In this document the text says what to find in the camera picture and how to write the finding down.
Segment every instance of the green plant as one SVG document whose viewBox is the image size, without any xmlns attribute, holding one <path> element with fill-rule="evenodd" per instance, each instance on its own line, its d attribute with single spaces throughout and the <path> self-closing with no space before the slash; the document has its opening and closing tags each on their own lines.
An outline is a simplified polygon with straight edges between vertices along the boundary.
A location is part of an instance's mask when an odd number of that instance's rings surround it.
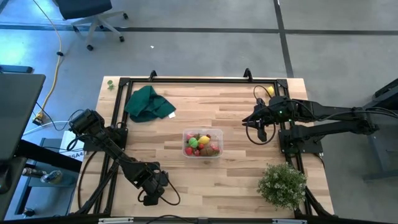
<svg viewBox="0 0 398 224">
<path fill-rule="evenodd" d="M 107 82 L 107 84 L 108 84 L 108 89 L 109 89 L 109 90 L 113 90 L 113 88 L 114 88 L 113 81 L 112 81 L 112 80 L 109 80 L 109 81 Z"/>
<path fill-rule="evenodd" d="M 276 166 L 268 164 L 263 174 L 257 192 L 276 209 L 295 210 L 304 201 L 307 178 L 287 162 Z"/>
</svg>

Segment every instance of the wooden table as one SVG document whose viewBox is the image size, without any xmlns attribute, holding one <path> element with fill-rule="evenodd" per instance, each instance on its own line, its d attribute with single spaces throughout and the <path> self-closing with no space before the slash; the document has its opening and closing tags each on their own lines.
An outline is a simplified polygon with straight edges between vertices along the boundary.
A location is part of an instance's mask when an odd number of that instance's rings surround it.
<svg viewBox="0 0 398 224">
<path fill-rule="evenodd" d="M 105 126 L 111 122 L 117 90 L 109 90 L 107 81 L 119 82 L 120 77 L 104 77 L 99 93 L 97 112 L 104 117 Z M 287 79 L 291 98 L 307 99 L 304 80 Z M 147 83 L 134 83 L 133 91 Z M 141 189 L 136 189 L 119 169 L 112 216 L 158 217 L 172 214 L 182 217 L 225 218 L 289 218 L 289 210 L 275 210 L 256 192 L 257 181 L 267 164 L 285 162 L 280 153 L 278 138 L 265 146 L 249 142 L 241 120 L 253 111 L 255 84 L 203 84 L 153 83 L 157 94 L 176 107 L 175 118 L 157 119 L 147 123 L 134 123 L 128 119 L 129 129 L 126 153 L 142 161 L 159 161 L 169 172 L 170 181 L 181 195 L 181 204 L 170 206 L 159 200 L 157 206 L 145 207 L 137 201 Z M 124 105 L 126 89 L 122 96 Z M 257 97 L 265 98 L 265 91 L 256 88 Z M 119 111 L 121 120 L 123 106 Z M 182 131 L 185 128 L 218 128 L 223 131 L 224 153 L 219 159 L 188 159 L 182 154 Z M 272 134 L 272 126 L 266 129 Z M 257 139 L 256 130 L 250 130 Z M 333 213 L 325 171 L 319 158 L 303 154 L 307 184 L 324 208 Z M 88 165 L 81 186 L 84 203 L 98 185 L 103 152 L 97 153 Z M 71 212 L 77 210 L 75 194 Z M 104 191 L 101 211 L 104 209 L 108 189 Z M 171 202 L 177 196 L 170 186 L 164 198 Z"/>
</svg>

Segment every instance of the chair leg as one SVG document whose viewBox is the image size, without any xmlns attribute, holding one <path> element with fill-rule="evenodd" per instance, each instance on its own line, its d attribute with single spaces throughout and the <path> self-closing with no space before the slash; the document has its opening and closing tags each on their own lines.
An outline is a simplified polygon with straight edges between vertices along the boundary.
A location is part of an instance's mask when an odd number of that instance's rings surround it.
<svg viewBox="0 0 398 224">
<path fill-rule="evenodd" d="M 100 18 L 102 18 L 102 19 L 107 19 L 107 18 L 109 18 L 109 17 L 113 17 L 113 16 L 117 16 L 117 15 L 123 15 L 124 13 L 126 13 L 126 12 L 124 12 L 124 11 L 117 11 L 117 12 L 110 12 L 110 13 L 100 14 L 99 16 L 100 16 Z"/>
<path fill-rule="evenodd" d="M 109 30 L 111 30 L 112 32 L 114 32 L 115 34 L 117 34 L 118 36 L 122 36 L 122 34 L 117 31 L 113 26 L 111 26 L 111 24 L 108 24 L 108 22 L 106 22 L 104 19 L 102 18 L 98 18 L 99 22 L 104 25 L 106 28 L 108 28 Z"/>
<path fill-rule="evenodd" d="M 92 23 L 92 22 L 94 22 L 94 17 L 87 17 L 87 18 L 72 22 L 71 25 L 75 26 L 75 25 L 87 24 L 87 23 Z"/>
<path fill-rule="evenodd" d="M 93 23 L 91 24 L 90 29 L 88 31 L 88 35 L 86 38 L 87 47 L 90 45 L 91 39 L 93 38 L 93 34 L 94 34 L 94 31 L 97 28 L 97 26 L 98 26 L 98 20 L 96 19 L 93 21 Z"/>
</svg>

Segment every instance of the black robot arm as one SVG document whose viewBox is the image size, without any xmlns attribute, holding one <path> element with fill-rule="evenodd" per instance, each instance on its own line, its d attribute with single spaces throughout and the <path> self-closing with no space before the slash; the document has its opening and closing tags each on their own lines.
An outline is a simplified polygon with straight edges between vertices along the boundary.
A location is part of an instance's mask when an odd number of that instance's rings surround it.
<svg viewBox="0 0 398 224">
<path fill-rule="evenodd" d="M 314 101 L 275 96 L 269 100 L 269 106 L 266 106 L 264 101 L 258 98 L 254 112 L 243 119 L 242 122 L 244 122 L 244 126 L 256 128 L 258 138 L 261 141 L 266 141 L 267 136 L 264 127 L 270 124 L 288 121 L 308 123 L 326 119 L 340 121 L 311 127 L 294 125 L 290 130 L 281 130 L 279 136 L 284 136 L 282 142 L 291 145 L 295 142 L 302 142 L 312 137 L 325 136 L 327 134 L 344 132 L 372 134 L 378 130 L 378 127 L 373 124 L 370 116 L 363 112 L 362 108 L 322 106 Z"/>
<path fill-rule="evenodd" d="M 159 198 L 164 193 L 163 186 L 168 184 L 168 173 L 160 172 L 158 162 L 141 162 L 126 155 L 115 143 L 120 138 L 119 133 L 113 127 L 105 128 L 104 119 L 96 111 L 85 110 L 70 121 L 70 127 L 70 130 L 77 135 L 77 139 L 83 142 L 92 141 L 118 163 L 125 178 L 133 186 L 137 189 L 142 187 L 147 194 L 144 197 L 144 205 L 158 204 Z"/>
</svg>

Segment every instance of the green towel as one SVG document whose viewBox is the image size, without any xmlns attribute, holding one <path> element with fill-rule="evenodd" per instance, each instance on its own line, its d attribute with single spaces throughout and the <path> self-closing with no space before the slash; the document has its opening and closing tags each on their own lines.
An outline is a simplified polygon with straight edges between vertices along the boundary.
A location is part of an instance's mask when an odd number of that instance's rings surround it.
<svg viewBox="0 0 398 224">
<path fill-rule="evenodd" d="M 130 118 L 137 123 L 152 121 L 156 118 L 164 118 L 175 111 L 175 107 L 163 96 L 156 94 L 150 85 L 142 87 L 132 93 L 124 110 L 130 114 Z"/>
</svg>

